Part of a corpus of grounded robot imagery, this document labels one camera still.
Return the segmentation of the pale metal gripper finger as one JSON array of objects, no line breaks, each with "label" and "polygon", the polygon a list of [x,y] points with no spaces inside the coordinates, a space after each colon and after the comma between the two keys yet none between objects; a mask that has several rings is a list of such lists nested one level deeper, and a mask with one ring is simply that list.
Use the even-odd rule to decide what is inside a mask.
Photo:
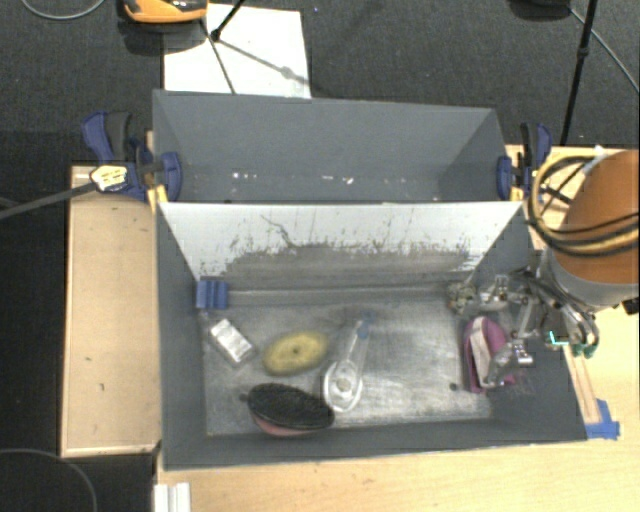
[{"label": "pale metal gripper finger", "polygon": [[523,342],[508,342],[489,360],[489,369],[484,383],[488,389],[503,386],[522,368],[531,367],[534,357]]},{"label": "pale metal gripper finger", "polygon": [[508,302],[509,277],[498,274],[486,286],[471,279],[447,286],[448,307],[455,313],[492,312],[504,309]]}]

